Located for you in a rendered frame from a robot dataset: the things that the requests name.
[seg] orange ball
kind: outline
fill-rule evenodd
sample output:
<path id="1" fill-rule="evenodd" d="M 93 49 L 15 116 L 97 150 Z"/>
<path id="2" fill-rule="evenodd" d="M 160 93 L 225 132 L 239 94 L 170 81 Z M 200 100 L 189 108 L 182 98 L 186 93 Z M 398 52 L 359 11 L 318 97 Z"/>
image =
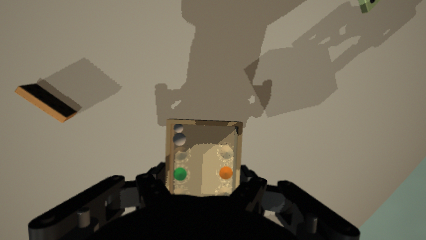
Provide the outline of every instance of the orange ball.
<path id="1" fill-rule="evenodd" d="M 223 167 L 219 171 L 219 176 L 223 179 L 229 179 L 232 177 L 232 169 L 230 167 Z"/>

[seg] light blue floor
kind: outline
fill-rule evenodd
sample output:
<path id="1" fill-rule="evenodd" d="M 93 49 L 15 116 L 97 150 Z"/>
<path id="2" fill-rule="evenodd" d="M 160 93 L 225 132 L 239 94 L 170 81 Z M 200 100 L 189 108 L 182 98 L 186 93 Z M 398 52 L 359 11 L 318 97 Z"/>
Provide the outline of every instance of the light blue floor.
<path id="1" fill-rule="evenodd" d="M 360 240 L 426 240 L 426 158 L 360 231 Z"/>

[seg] black and orange block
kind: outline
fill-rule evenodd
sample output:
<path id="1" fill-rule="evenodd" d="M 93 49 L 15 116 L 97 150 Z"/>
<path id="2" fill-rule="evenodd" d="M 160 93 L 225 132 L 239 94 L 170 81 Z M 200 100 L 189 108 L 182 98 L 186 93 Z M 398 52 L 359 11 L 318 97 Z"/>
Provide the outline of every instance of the black and orange block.
<path id="1" fill-rule="evenodd" d="M 59 122 L 72 118 L 77 111 L 40 87 L 38 84 L 19 86 L 15 92 Z"/>

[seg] green ball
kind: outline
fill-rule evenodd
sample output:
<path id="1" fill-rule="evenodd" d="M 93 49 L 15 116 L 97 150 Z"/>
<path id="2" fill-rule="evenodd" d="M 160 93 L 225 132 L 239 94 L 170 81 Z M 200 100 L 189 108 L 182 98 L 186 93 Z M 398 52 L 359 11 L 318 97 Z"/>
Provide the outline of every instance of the green ball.
<path id="1" fill-rule="evenodd" d="M 184 168 L 176 168 L 173 173 L 175 179 L 178 181 L 182 181 L 186 178 L 186 170 Z"/>

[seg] green object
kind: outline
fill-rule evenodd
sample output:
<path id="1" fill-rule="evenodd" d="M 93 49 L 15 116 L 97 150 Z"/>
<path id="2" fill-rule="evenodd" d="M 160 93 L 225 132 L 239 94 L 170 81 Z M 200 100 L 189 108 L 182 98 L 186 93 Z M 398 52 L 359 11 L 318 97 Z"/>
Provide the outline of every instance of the green object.
<path id="1" fill-rule="evenodd" d="M 362 13 L 370 12 L 371 9 L 373 9 L 373 7 L 376 6 L 378 2 L 380 2 L 380 0 L 358 0 L 358 1 L 359 1 L 359 6 L 361 7 Z"/>
<path id="2" fill-rule="evenodd" d="M 186 178 L 186 170 L 184 168 L 176 168 L 173 173 L 175 179 L 178 181 L 182 181 Z"/>

